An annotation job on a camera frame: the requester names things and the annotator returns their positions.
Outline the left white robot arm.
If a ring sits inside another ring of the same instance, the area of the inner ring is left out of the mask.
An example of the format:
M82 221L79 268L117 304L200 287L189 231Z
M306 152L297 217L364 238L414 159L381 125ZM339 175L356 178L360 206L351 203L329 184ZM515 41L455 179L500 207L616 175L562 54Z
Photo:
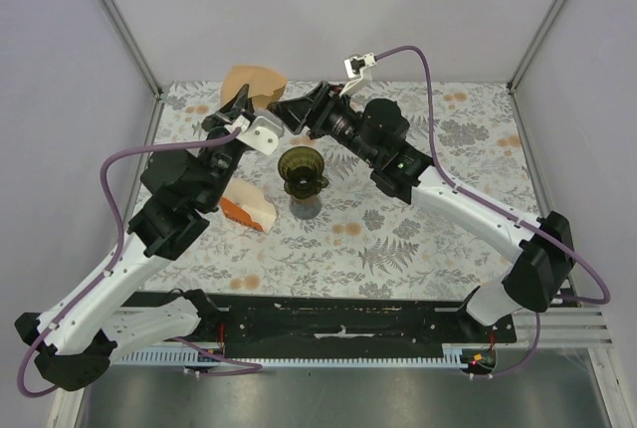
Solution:
M203 140L153 144L121 150L101 167L100 180L115 219L116 243L65 298L40 314L23 313L14 322L29 348L19 366L19 391L26 368L35 364L50 390L76 391L101 377L111 364L140 348L167 339L211 339L219 310L202 290L190 290L169 303L143 310L126 321L111 317L151 276L176 261L207 230L234 171L249 150L242 137L255 120L243 85L204 120ZM150 197L123 221L108 184L110 167L134 155L147 155L140 181Z

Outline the brown paper coffee filter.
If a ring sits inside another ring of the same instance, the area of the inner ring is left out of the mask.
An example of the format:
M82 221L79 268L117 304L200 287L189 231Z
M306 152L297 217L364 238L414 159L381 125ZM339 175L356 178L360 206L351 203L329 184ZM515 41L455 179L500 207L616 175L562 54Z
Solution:
M288 79L281 73L262 66L233 66L223 80L220 104L228 103L239 90L249 86L248 96L255 109L266 109L284 94Z

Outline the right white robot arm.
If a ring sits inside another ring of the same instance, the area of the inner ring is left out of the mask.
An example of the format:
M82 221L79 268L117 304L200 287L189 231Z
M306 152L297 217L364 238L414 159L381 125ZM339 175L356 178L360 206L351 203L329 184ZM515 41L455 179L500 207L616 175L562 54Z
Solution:
M329 136L368 164L386 196L441 212L511 262L502 276L474 289L456 316L458 335L481 340L492 324L526 309L544 313L573 267L565 217L532 217L446 174L407 140L409 122L399 105L374 99L354 110L343 90L321 83L308 94L270 104L268 110L293 134Z

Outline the orange coffee filter box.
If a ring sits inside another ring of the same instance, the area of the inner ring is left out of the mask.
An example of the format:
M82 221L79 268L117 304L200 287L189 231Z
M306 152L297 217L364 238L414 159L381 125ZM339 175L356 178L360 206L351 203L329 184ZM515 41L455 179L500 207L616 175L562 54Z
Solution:
M269 233L277 219L276 207L264 192L238 178L230 180L219 206L227 219L262 233Z

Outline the dark glass dripper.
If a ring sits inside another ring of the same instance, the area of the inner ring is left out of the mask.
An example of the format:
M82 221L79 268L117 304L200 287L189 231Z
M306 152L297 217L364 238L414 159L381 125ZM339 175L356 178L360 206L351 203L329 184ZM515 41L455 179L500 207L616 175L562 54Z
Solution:
M309 199L329 185L323 175L324 160L309 146L296 146L285 151L278 161L278 172L284 190L297 199Z

